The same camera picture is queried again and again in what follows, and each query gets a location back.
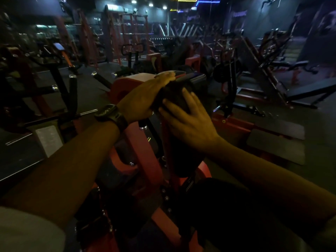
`right hand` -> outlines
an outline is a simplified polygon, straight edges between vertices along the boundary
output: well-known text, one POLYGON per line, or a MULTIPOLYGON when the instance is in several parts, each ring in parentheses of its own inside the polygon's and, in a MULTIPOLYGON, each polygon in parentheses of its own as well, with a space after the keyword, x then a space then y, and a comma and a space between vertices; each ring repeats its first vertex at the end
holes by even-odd
POLYGON ((213 146, 223 139, 218 135, 211 118, 198 97, 193 92, 190 94, 185 88, 183 88, 182 94, 191 114, 187 114, 167 99, 163 100, 163 104, 174 117, 163 108, 159 108, 159 112, 168 122, 174 136, 199 152, 210 153, 213 146))

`forearm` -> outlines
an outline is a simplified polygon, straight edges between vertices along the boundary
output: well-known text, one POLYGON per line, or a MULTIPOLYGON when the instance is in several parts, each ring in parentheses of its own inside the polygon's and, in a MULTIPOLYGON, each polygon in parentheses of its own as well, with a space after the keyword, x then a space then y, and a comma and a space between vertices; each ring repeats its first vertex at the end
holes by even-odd
POLYGON ((2 198, 2 205, 64 227, 90 192, 99 167, 119 135, 113 122, 95 123, 11 189, 2 198))
POLYGON ((209 157, 285 216, 318 228, 336 215, 336 196, 223 139, 209 157))

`watch face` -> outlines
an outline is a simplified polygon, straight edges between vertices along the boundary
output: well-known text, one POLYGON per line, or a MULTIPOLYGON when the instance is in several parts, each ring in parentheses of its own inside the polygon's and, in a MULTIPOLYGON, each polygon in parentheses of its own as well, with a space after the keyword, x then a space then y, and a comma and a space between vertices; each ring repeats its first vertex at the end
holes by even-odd
POLYGON ((97 113, 95 114, 95 116, 97 116, 97 117, 105 116, 105 115, 109 114, 114 109, 114 107, 115 107, 114 105, 107 105, 104 108, 98 110, 97 113))

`left hand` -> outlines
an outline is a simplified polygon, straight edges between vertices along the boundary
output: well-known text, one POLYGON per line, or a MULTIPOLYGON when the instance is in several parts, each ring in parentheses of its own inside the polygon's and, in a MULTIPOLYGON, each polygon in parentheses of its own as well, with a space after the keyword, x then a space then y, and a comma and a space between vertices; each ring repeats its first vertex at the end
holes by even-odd
POLYGON ((153 111, 150 109, 161 88, 175 80, 175 73, 161 72, 153 79, 142 83, 129 92, 118 104, 120 112, 128 124, 149 118, 153 111))

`hand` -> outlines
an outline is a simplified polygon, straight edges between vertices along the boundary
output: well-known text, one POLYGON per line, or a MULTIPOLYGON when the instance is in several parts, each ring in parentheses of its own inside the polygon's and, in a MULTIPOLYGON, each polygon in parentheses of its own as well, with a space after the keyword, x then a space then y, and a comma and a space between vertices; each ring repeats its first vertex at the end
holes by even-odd
POLYGON ((129 92, 117 104, 128 123, 149 118, 153 113, 150 107, 157 93, 173 80, 175 80, 174 72, 162 72, 129 92))
POLYGON ((163 108, 159 108, 159 112, 168 122, 174 136, 199 152, 209 153, 223 139, 217 134, 209 115, 198 97, 193 92, 190 94, 185 88, 183 88, 182 93, 191 114, 187 114, 180 107, 166 99, 163 100, 163 104, 175 117, 163 108))

